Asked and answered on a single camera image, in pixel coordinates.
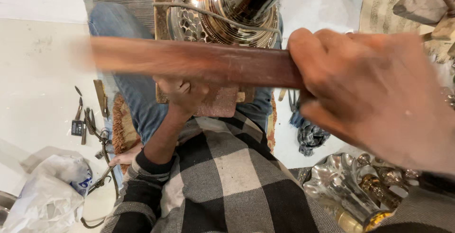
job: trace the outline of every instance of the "wrist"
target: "wrist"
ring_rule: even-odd
[[[183,122],[186,122],[193,116],[194,113],[194,111],[188,110],[180,105],[176,105],[172,102],[169,103],[168,115],[175,120],[182,120]]]

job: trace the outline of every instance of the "chain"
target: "chain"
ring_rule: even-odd
[[[103,155],[104,155],[104,159],[106,160],[106,163],[109,164],[110,159],[109,159],[109,156],[108,156],[107,150],[106,150],[108,139],[104,138],[104,137],[101,137],[99,134],[97,134],[96,129],[93,127],[93,125],[89,124],[90,115],[89,115],[88,111],[84,111],[84,114],[85,114],[85,117],[84,117],[85,123],[86,123],[87,127],[90,128],[90,131],[95,133],[95,136],[98,137],[99,141],[101,142],[101,145],[103,146],[102,152],[103,152]],[[112,180],[114,181],[115,195],[116,195],[116,200],[117,200],[118,199],[118,185],[117,185],[117,179],[115,178],[113,169],[114,169],[114,166],[110,166],[107,169],[107,171],[104,173],[103,177],[101,177],[99,179],[99,181],[97,181],[95,183],[95,185],[88,191],[87,195],[92,193],[97,188],[104,186],[104,181],[105,181],[106,177],[110,177],[110,176],[108,176],[108,174],[111,173]],[[98,223],[98,224],[96,224],[94,226],[89,226],[83,217],[81,218],[81,222],[84,225],[84,227],[86,227],[86,228],[96,228],[96,227],[98,227],[98,226],[100,226],[101,224],[104,223],[104,219],[100,223]]]

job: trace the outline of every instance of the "black and white checkered sweater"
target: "black and white checkered sweater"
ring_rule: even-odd
[[[136,157],[102,233],[343,232],[242,114],[193,118],[179,143],[165,165]],[[415,187],[375,232],[455,232],[454,207]]]

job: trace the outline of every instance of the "wooden handle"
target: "wooden handle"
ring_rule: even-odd
[[[305,89],[287,50],[113,37],[93,37],[91,45],[96,66],[104,71]]]

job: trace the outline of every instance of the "engraved metal vessel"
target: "engraved metal vessel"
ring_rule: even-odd
[[[277,0],[173,0],[208,10],[250,27],[279,27]],[[179,41],[219,43],[248,47],[272,48],[276,32],[253,31],[233,26],[225,21],[191,9],[170,7],[168,29]]]

